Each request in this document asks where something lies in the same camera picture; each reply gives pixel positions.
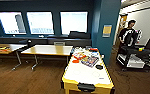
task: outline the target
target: door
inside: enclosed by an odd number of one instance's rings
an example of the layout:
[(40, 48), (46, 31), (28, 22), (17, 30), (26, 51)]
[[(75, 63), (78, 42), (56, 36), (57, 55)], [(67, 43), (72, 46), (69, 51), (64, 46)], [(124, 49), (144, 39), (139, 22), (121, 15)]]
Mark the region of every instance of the door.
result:
[(119, 47), (119, 44), (120, 44), (120, 41), (119, 41), (119, 38), (118, 38), (118, 35), (120, 33), (120, 31), (125, 28), (125, 23), (126, 23), (126, 19), (127, 19), (127, 14), (126, 15), (120, 15), (121, 18), (120, 18), (120, 22), (119, 22), (119, 27), (118, 27), (118, 32), (117, 32), (117, 37), (116, 37), (116, 41), (115, 41), (115, 48), (118, 49)]

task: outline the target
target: tabletop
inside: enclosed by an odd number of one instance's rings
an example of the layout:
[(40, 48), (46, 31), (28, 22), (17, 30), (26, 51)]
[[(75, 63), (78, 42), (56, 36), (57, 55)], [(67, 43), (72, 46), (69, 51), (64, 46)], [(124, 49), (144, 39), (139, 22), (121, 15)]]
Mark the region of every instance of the tabletop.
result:
[[(83, 54), (86, 56), (91, 56), (93, 55), (93, 52), (89, 51), (81, 51)], [(96, 86), (101, 86), (106, 85), (108, 87), (113, 87), (113, 83), (111, 82), (111, 78), (108, 74), (108, 71), (104, 65), (104, 62), (102, 61), (99, 52), (94, 52), (98, 53), (98, 62), (93, 66), (89, 67), (87, 65), (82, 64), (81, 62), (79, 63), (73, 63), (73, 60), (76, 60), (74, 57), (71, 58), (67, 68), (65, 69), (65, 73), (62, 77), (62, 80), (64, 82), (68, 81), (71, 82), (74, 80), (75, 83), (88, 83), (88, 84), (95, 84)], [(96, 65), (102, 65), (103, 69), (99, 70), (96, 68)]]
[(26, 45), (24, 44), (0, 44), (0, 54), (9, 54)]
[(73, 46), (35, 45), (22, 54), (61, 55), (69, 56)]

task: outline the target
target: white table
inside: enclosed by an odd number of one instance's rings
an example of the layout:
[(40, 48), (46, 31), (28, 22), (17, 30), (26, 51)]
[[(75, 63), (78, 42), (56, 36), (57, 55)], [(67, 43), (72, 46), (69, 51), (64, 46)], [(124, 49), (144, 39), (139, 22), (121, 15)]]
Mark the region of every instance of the white table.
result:
[(66, 56), (68, 62), (68, 56), (70, 56), (70, 52), (73, 46), (55, 46), (55, 45), (35, 45), (23, 52), (22, 54), (33, 54), (35, 57), (36, 64), (32, 67), (37, 66), (37, 56), (36, 55), (59, 55)]

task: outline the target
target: floor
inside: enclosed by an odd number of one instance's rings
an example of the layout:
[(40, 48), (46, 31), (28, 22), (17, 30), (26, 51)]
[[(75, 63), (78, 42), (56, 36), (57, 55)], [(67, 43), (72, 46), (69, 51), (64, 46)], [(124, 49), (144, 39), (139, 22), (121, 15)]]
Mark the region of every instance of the floor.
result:
[[(115, 85), (115, 94), (150, 94), (150, 72), (121, 71), (115, 61), (116, 51), (111, 54), (109, 74)], [(0, 59), (0, 94), (64, 94), (60, 87), (66, 60), (42, 60), (35, 68), (34, 60), (22, 60), (23, 64), (15, 71), (16, 58)], [(70, 94), (89, 94), (71, 91)]]

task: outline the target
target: ceiling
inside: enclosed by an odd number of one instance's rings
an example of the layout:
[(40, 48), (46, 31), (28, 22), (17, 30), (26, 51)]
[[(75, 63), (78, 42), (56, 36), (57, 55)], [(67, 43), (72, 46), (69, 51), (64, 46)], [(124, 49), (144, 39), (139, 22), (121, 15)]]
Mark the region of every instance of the ceiling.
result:
[(146, 0), (126, 0), (121, 4), (121, 8), (127, 7), (129, 5), (133, 5)]

